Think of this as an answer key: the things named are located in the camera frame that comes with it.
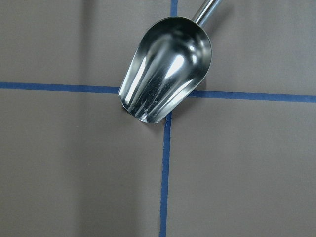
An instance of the metal scoop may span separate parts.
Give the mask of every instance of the metal scoop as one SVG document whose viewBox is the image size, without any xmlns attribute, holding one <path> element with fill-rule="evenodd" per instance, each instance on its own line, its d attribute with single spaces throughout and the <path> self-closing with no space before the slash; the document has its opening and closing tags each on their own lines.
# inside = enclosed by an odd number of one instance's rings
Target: metal scoop
<svg viewBox="0 0 316 237">
<path fill-rule="evenodd" d="M 144 35 L 118 95 L 142 122 L 158 123 L 205 77 L 210 40 L 201 28 L 220 0 L 206 0 L 192 20 L 168 17 Z"/>
</svg>

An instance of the stainless steel scoop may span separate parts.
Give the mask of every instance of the stainless steel scoop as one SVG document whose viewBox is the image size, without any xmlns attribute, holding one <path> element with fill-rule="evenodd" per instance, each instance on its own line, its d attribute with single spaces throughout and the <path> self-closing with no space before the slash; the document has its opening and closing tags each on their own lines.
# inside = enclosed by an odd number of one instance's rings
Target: stainless steel scoop
<svg viewBox="0 0 316 237">
<path fill-rule="evenodd" d="M 192 20 L 168 17 L 144 35 L 118 95 L 142 122 L 158 123 L 205 77 L 210 40 L 201 28 L 220 0 L 206 0 Z"/>
</svg>

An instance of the blue tape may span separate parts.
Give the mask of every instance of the blue tape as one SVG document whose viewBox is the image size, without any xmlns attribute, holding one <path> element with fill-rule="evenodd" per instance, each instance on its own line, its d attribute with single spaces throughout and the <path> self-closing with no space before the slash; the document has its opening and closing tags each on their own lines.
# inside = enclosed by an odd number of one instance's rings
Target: blue tape
<svg viewBox="0 0 316 237">
<path fill-rule="evenodd" d="M 166 116 L 166 122 L 165 122 L 164 130 L 163 130 L 162 178 L 161 178 L 161 196 L 160 196 L 160 233 L 159 233 L 159 237 L 166 237 L 171 121 L 172 121 L 172 114 L 170 112 Z"/>
<path fill-rule="evenodd" d="M 119 87 L 94 86 L 94 85 L 62 85 L 62 84 L 39 84 L 39 83 L 17 83 L 0 82 L 0 89 L 17 90 L 47 90 L 47 91 L 69 91 L 118 94 Z"/>
<path fill-rule="evenodd" d="M 314 95 L 288 95 L 288 94 L 267 94 L 267 93 L 246 93 L 246 92 L 198 91 L 198 90 L 195 90 L 195 91 L 191 92 L 189 97 L 316 103 L 316 96 L 314 96 Z"/>
<path fill-rule="evenodd" d="M 171 0 L 170 16 L 178 15 L 178 0 Z"/>
</svg>

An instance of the scoop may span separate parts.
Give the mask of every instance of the scoop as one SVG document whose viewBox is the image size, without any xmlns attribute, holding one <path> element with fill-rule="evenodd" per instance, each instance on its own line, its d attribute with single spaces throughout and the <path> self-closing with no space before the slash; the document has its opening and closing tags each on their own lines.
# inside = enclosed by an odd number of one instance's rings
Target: scoop
<svg viewBox="0 0 316 237">
<path fill-rule="evenodd" d="M 118 95 L 142 122 L 158 123 L 205 77 L 212 49 L 201 28 L 221 0 L 206 0 L 192 20 L 168 17 L 144 35 Z"/>
</svg>

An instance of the metal handle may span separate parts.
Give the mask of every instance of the metal handle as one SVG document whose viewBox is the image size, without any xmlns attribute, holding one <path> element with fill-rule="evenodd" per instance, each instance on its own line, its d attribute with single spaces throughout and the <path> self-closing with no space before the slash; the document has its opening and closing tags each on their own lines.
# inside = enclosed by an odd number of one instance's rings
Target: metal handle
<svg viewBox="0 0 316 237">
<path fill-rule="evenodd" d="M 222 0 L 206 0 L 194 15 L 192 21 L 203 26 L 221 1 Z"/>
</svg>

